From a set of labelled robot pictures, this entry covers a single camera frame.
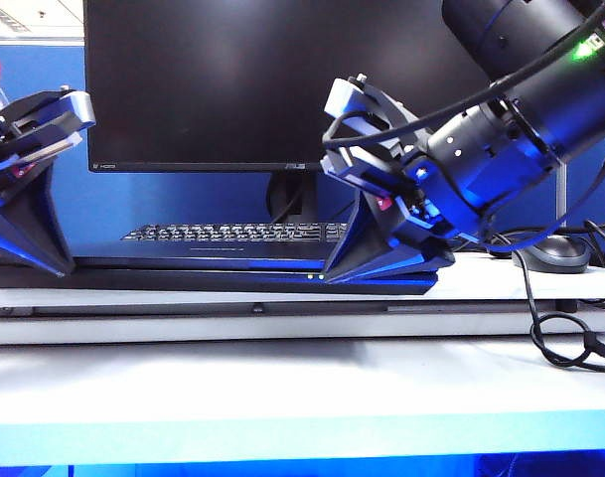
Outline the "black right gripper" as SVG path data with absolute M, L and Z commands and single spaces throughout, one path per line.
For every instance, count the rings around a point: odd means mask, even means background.
M 454 264 L 444 241 L 482 239 L 482 200 L 468 190 L 481 162 L 482 149 L 472 142 L 417 143 L 380 155 L 361 146 L 329 150 L 324 172 L 358 195 L 325 261 L 325 281 L 386 279 Z

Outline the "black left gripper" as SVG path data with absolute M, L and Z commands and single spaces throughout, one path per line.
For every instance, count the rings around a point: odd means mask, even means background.
M 81 131 L 81 125 L 63 122 L 24 132 L 0 123 L 0 264 L 29 266 L 57 277 L 74 270 L 51 195 L 54 162 L 15 165 L 50 158 L 78 145 Z

